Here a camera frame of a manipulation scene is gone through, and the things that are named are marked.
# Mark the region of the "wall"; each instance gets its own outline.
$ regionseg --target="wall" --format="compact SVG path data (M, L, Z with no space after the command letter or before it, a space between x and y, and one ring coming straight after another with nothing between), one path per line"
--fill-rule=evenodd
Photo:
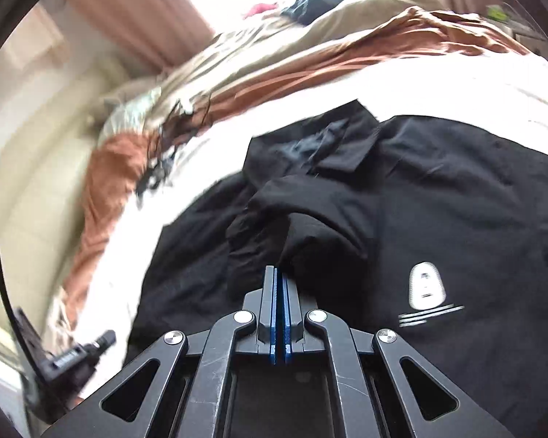
M0 150L21 124L60 89L84 72L95 59L114 52L133 76L144 72L114 43L90 27L65 0L42 0L68 42L64 64L42 64L30 73L13 73L0 59Z

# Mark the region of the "printed logo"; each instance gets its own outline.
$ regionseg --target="printed logo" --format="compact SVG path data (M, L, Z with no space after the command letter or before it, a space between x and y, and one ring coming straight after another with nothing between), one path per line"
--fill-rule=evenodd
M418 313L399 315L400 327L424 324L428 318L459 311L464 306L454 304L440 306L446 300L445 287L436 266L429 261L415 265L410 271L410 293L408 301Z
M445 287L437 268L429 261L415 265L410 271L410 306L415 310L428 310L445 300Z

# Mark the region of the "crumpled bedding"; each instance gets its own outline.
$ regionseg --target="crumpled bedding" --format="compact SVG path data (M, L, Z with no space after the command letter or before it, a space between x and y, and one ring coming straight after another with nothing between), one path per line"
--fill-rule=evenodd
M210 102L197 105L193 119L186 122L183 130L199 127L203 132L206 127L250 107L382 61L451 53L476 56L485 51L529 53L477 15L410 7L373 30L316 46L224 87ZM173 118L167 125L182 123L181 119ZM171 127L170 132L180 133L177 128Z
M281 16L279 10L266 12L264 21L274 18L274 23L257 29L251 38L244 36L241 47L239 43L229 45L227 37L221 35L222 47L209 46L170 74L162 84L159 102L146 120L146 129L153 130L161 125L181 98L195 105L241 77L322 43L372 30L410 6L427 11L446 9L439 0L343 0L309 26ZM201 69L193 70L196 64Z

